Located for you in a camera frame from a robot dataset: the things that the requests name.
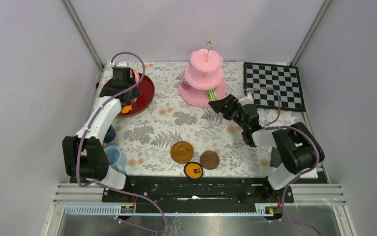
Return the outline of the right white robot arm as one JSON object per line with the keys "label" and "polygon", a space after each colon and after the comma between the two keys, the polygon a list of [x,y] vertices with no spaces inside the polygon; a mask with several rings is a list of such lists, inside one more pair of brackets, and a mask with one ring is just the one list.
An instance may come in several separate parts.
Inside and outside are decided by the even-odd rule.
{"label": "right white robot arm", "polygon": [[250,147],[276,147],[281,164],[269,174],[262,185],[264,200],[273,203],[282,195],[281,189],[293,183],[302,174],[315,168],[325,158],[324,151],[308,128],[297,122],[290,126],[262,126],[258,107],[245,104],[233,95],[210,101],[215,113],[232,120],[242,128],[242,137]]}

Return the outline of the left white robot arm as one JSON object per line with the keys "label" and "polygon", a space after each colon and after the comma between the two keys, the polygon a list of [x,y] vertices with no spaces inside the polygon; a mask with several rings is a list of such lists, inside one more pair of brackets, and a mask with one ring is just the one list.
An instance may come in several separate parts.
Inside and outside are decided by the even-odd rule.
{"label": "left white robot arm", "polygon": [[114,189],[114,196],[127,202],[133,190],[126,185],[126,175],[110,167],[102,145],[122,107],[140,96],[138,85],[145,75],[136,78],[128,66],[114,67],[112,71],[112,79],[100,91],[96,109],[74,136],[64,137],[62,148],[66,174],[76,178],[80,186],[95,183]]}

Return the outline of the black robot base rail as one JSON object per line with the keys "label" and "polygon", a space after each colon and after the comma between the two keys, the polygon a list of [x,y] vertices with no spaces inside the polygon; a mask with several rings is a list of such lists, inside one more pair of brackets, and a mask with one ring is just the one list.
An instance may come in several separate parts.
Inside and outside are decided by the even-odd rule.
{"label": "black robot base rail", "polygon": [[264,178],[129,176],[125,191],[145,196],[165,213],[255,213],[278,206],[283,190],[270,192]]}

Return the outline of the dark red round tray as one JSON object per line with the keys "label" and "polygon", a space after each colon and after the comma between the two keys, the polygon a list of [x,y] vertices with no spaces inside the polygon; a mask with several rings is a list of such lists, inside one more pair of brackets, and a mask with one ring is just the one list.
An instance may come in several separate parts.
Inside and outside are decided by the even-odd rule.
{"label": "dark red round tray", "polygon": [[[126,105],[131,105],[132,106],[132,111],[131,112],[129,112],[126,115],[122,115],[121,114],[121,110],[122,110],[122,108],[125,105],[122,106],[120,100],[118,100],[117,98],[114,99],[114,101],[119,102],[120,105],[121,105],[121,110],[118,113],[119,117],[129,117],[129,116],[137,115],[137,114],[141,113],[142,111],[144,111],[145,109],[147,109],[147,107],[151,104],[151,102],[153,100],[153,97],[154,97],[154,94],[155,94],[154,84],[153,84],[153,82],[151,81],[151,79],[149,77],[142,76],[141,73],[140,73],[140,76],[141,76],[140,80],[142,82],[140,82],[137,85],[137,87],[138,87],[141,95],[137,99],[132,100],[131,102],[129,102],[129,103],[126,104]],[[103,104],[110,97],[111,96],[99,97],[99,103]]]}

